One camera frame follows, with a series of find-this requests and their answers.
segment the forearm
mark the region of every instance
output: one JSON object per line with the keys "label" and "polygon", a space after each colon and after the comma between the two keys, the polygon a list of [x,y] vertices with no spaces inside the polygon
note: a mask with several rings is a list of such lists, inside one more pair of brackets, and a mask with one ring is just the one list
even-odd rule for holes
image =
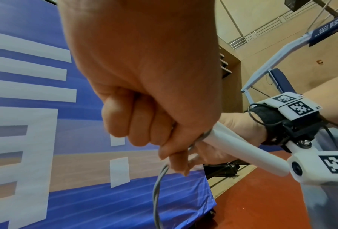
{"label": "forearm", "polygon": [[320,111],[322,116],[338,124],[338,77],[306,92],[304,96],[323,107]]}

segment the blue label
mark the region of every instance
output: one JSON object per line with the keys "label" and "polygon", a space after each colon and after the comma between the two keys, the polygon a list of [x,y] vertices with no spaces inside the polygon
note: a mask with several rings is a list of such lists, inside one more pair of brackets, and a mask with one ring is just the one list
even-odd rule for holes
{"label": "blue label", "polygon": [[309,46],[311,47],[320,41],[325,40],[336,32],[338,32],[338,18],[335,18],[331,22],[315,29],[312,33]]}

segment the floor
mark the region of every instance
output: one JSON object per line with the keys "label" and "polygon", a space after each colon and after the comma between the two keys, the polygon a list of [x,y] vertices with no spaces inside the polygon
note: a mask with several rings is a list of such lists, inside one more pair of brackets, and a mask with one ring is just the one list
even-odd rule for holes
{"label": "floor", "polygon": [[[286,159],[289,154],[275,152]],[[216,216],[205,229],[311,229],[300,185],[256,168],[216,198]]]}

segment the beige wall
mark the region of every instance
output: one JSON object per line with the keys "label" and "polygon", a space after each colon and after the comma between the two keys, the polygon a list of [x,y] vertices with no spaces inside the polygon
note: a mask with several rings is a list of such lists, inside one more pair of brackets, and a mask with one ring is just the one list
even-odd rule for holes
{"label": "beige wall", "polygon": [[215,23],[217,35],[226,43],[241,37],[220,0],[215,1]]}
{"label": "beige wall", "polygon": [[[301,37],[311,20],[318,14],[319,8],[315,7],[306,13],[286,22],[284,25],[260,36],[254,41],[236,50],[241,59],[242,85],[249,77],[272,57],[285,44]],[[338,76],[338,33],[332,35],[319,44],[305,46],[283,60],[277,66],[286,75],[292,86],[298,93],[304,93],[334,77]],[[269,94],[278,94],[270,80],[262,78],[254,85],[257,89]],[[254,101],[260,101],[266,97],[254,90],[250,90]],[[243,108],[248,106],[247,99],[243,100]]]}
{"label": "beige wall", "polygon": [[223,0],[243,35],[289,11],[284,0]]}

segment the black bolt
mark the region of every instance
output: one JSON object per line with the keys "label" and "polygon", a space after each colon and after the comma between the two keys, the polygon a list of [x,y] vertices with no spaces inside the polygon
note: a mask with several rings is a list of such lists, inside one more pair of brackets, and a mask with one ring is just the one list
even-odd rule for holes
{"label": "black bolt", "polygon": [[292,162],[292,169],[298,175],[302,176],[302,168],[297,162]]}

